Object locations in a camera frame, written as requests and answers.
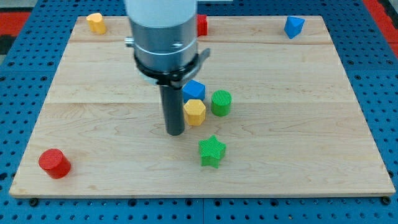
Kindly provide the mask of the red block behind arm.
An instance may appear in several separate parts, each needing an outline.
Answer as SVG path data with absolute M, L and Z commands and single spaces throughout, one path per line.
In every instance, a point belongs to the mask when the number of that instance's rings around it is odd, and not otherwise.
M 197 14 L 197 36 L 204 36 L 208 34 L 207 15 Z

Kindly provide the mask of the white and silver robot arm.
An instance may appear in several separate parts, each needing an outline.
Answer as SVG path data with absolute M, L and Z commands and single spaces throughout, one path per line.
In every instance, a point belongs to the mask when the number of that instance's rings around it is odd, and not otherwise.
M 210 49 L 198 51 L 196 0 L 125 0 L 140 73 L 155 85 L 180 89 L 200 71 Z

